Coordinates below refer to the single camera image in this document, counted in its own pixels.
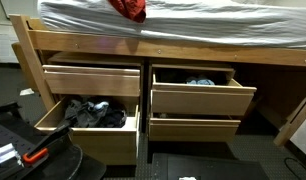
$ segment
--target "white wall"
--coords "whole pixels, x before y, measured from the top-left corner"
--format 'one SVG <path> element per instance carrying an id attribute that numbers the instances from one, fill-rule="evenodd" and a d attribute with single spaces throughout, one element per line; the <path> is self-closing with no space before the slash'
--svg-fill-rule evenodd
<path id="1" fill-rule="evenodd" d="M 37 17 L 37 0 L 3 0 L 10 14 Z M 11 44 L 18 42 L 13 26 L 0 3 L 0 63 L 18 63 Z"/>

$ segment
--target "dark gray floor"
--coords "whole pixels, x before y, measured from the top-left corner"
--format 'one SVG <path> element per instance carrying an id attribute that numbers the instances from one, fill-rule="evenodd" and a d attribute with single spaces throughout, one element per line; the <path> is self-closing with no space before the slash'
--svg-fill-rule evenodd
<path id="1" fill-rule="evenodd" d="M 18 101 L 23 107 L 21 114 L 24 119 L 34 124 L 46 110 L 37 94 L 19 96 L 21 90 L 26 89 L 27 84 L 21 70 L 14 68 L 0 68 L 0 105 Z M 273 144 L 273 131 L 265 120 L 256 117 L 249 119 L 238 131 L 234 140 L 227 144 L 229 150 L 236 159 L 246 161 L 258 161 L 262 165 L 270 179 L 296 179 L 286 168 L 284 158 L 294 156 L 285 148 L 278 148 Z M 139 141 L 138 166 L 136 177 L 133 178 L 106 178 L 107 180 L 131 180 L 150 179 L 151 165 L 146 163 L 147 138 L 141 135 Z M 290 162 L 290 166 L 301 177 L 306 179 L 306 172 L 296 163 Z"/>

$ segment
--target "mattress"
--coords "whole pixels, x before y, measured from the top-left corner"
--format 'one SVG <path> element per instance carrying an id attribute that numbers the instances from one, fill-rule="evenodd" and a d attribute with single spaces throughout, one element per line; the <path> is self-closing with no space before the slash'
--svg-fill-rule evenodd
<path id="1" fill-rule="evenodd" d="M 39 0 L 38 8 L 53 31 L 306 49 L 306 8 L 146 0 L 144 23 L 124 18 L 107 0 Z"/>

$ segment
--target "wooden drawer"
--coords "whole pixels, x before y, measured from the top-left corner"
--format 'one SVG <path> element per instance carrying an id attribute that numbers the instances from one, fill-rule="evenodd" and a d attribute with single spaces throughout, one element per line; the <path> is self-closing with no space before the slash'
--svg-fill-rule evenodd
<path id="1" fill-rule="evenodd" d="M 52 93 L 133 96 L 140 93 L 140 70 L 44 65 Z"/>
<path id="2" fill-rule="evenodd" d="M 156 77 L 155 70 L 161 68 L 222 72 L 227 83 L 215 86 L 165 83 Z M 241 86 L 233 79 L 233 75 L 234 70 L 227 67 L 153 65 L 152 112 L 243 116 L 256 88 Z"/>
<path id="3" fill-rule="evenodd" d="M 240 120 L 151 118 L 150 141 L 227 142 L 231 141 Z"/>
<path id="4" fill-rule="evenodd" d="M 35 127 L 51 132 L 63 120 L 68 98 L 57 103 Z M 138 98 L 119 98 L 126 106 L 128 117 L 122 128 L 72 128 L 72 141 L 84 153 L 106 165 L 136 165 L 138 146 Z"/>

